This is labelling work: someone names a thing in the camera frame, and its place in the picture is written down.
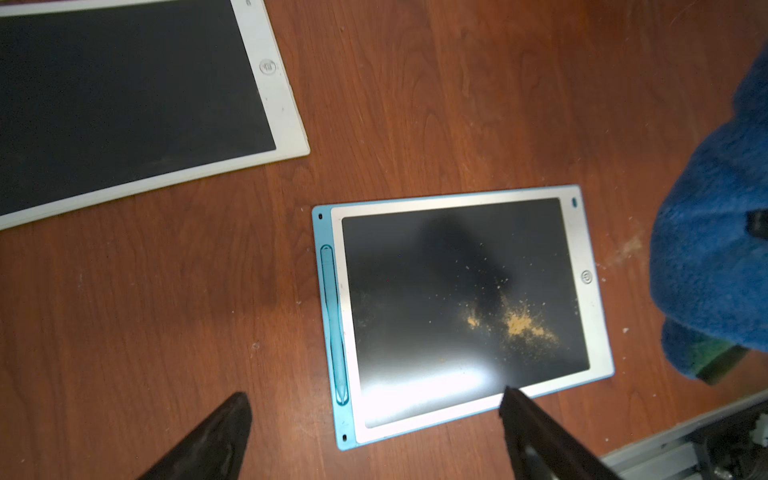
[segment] wood grain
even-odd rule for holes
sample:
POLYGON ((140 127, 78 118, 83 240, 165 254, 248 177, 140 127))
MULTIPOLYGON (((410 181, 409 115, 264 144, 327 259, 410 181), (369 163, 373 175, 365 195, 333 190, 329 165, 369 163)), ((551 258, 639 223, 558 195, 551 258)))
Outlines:
POLYGON ((580 184, 617 372, 538 403, 597 454, 768 388, 762 353, 677 374, 647 272, 768 5, 266 3, 310 156, 0 232, 1 477, 135 478, 243 390, 242 478, 511 478, 494 412, 338 451, 317 204, 580 184))

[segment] blue towel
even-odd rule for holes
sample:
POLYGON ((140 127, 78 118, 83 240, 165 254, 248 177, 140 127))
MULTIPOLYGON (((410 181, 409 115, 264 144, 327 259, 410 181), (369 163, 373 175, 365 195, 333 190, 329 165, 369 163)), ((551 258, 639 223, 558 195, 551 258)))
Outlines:
POLYGON ((768 240, 746 228, 749 212, 768 209, 768 48, 733 109, 694 151, 650 239, 650 293, 667 316, 664 352, 705 381, 718 359, 726 362, 717 377, 746 348, 768 352, 768 240))

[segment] black tool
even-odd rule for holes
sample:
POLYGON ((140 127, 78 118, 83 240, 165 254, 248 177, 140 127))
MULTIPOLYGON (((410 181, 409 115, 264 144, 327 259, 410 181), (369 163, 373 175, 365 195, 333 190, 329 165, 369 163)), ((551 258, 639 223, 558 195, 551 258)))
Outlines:
POLYGON ((233 394, 139 480, 236 480, 251 419, 246 394, 233 394))
POLYGON ((498 414, 515 480, 619 480, 520 390, 507 387, 498 414))

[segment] tablet screen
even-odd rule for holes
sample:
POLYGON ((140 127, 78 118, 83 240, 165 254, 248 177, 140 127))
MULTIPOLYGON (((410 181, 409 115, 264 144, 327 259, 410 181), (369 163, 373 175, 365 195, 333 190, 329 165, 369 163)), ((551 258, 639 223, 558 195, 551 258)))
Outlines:
POLYGON ((228 0, 0 18, 0 215, 275 149, 228 0))
POLYGON ((589 369, 559 199, 342 227, 367 427, 589 369))

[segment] stylus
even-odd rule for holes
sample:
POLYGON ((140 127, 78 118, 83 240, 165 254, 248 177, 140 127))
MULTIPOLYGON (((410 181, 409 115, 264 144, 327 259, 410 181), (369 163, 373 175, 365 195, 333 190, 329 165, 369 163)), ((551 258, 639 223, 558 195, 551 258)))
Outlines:
POLYGON ((328 325, 331 331, 331 363, 333 364, 333 383, 336 384, 336 402, 345 405, 349 399, 346 385, 346 365, 344 362, 344 343, 339 324, 339 294, 336 290, 336 268, 333 264, 333 248, 323 245, 320 248, 320 262, 323 265, 323 285, 326 294, 328 325))

